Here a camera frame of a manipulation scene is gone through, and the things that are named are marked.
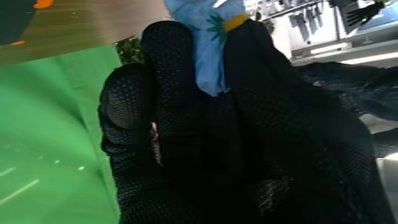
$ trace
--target black fabric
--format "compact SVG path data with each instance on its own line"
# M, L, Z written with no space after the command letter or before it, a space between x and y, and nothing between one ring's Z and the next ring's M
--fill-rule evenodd
M264 158L293 179L302 222L394 223L366 127L300 80L252 21L229 33L225 78Z
M376 68L335 62L295 68L302 79L330 90L357 116L366 113L398 120L398 67Z
M231 90L215 98L193 82L192 42L179 23L154 23L147 65L119 68L104 83L120 223L392 224L367 130L298 78L261 23L229 32Z

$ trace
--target green plant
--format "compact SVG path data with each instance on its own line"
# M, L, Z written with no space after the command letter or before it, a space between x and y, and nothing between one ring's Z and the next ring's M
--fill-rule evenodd
M122 64L144 63L140 39L135 36L115 43L115 49Z

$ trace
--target green surface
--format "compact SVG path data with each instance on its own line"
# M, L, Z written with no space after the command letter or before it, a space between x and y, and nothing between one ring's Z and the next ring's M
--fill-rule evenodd
M0 67L0 223L113 224L97 96L110 46Z

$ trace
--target orange object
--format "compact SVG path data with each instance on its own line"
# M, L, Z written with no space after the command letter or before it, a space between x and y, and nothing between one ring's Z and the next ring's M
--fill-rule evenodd
M35 9L44 9L53 5L53 0L37 0L37 3L33 5Z
M10 45L12 45L12 46L19 46L19 45L23 45L25 43L26 43L26 41L19 40L19 41L16 41Z

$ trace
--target light blue cloth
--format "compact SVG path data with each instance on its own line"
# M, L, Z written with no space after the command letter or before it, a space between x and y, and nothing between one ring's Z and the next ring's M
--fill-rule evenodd
M245 13L243 0L227 0L213 8L216 0L165 0L172 18L192 29L195 49L195 82L199 89L216 96L227 91L224 80L224 22Z

